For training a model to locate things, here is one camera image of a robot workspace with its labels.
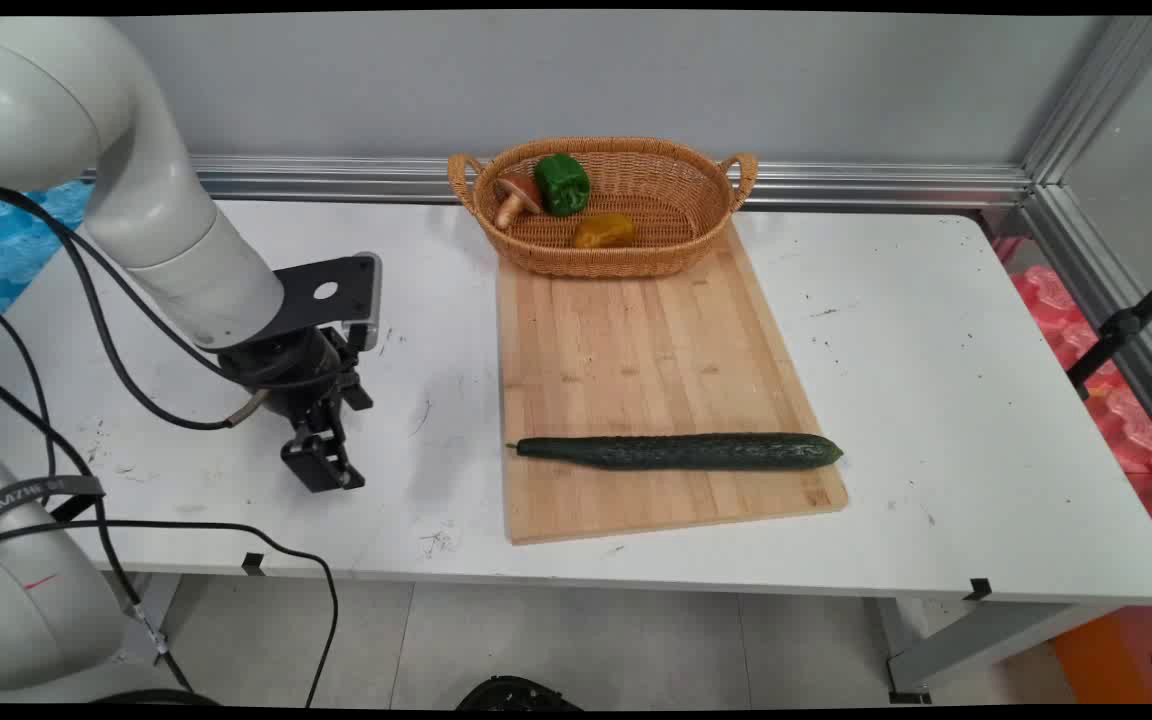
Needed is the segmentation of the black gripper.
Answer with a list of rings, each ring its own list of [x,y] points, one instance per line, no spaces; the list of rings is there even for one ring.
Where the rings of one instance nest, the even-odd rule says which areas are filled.
[[[362,488],[366,480],[349,460],[340,407],[372,406],[356,372],[358,350],[338,329],[291,332],[219,354],[223,373],[248,389],[266,389],[265,404],[291,423],[326,423],[324,433],[294,429],[282,461],[311,492]]]

